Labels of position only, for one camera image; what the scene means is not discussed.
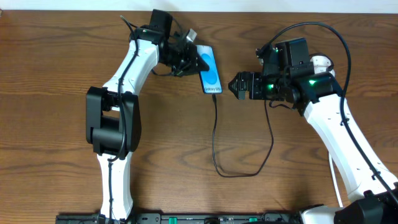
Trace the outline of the blue Samsung Galaxy smartphone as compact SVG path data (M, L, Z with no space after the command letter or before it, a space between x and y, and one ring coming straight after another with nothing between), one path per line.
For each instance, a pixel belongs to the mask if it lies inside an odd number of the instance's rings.
M223 89L212 47L209 45L197 45L197 52L209 67L208 70L200 72L200 80L204 94L221 94Z

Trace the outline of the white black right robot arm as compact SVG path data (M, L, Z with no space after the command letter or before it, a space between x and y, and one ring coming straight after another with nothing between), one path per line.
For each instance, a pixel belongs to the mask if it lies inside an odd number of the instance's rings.
M359 129L331 60L309 54L304 38L256 52L261 72L239 72L228 88L237 99L286 101L314 128L343 179L350 204L299 212L301 223L397 223L397 177Z

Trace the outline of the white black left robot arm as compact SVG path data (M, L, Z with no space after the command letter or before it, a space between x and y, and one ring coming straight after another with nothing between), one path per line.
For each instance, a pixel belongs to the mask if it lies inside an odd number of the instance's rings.
M101 167L103 204L98 223L127 223L134 202L131 196L131 159L142 132L139 94L158 64L173 77L210 70L194 44L196 33L171 33L174 18L154 9L150 22L129 28L129 48L115 74L101 87L86 93L86 140Z

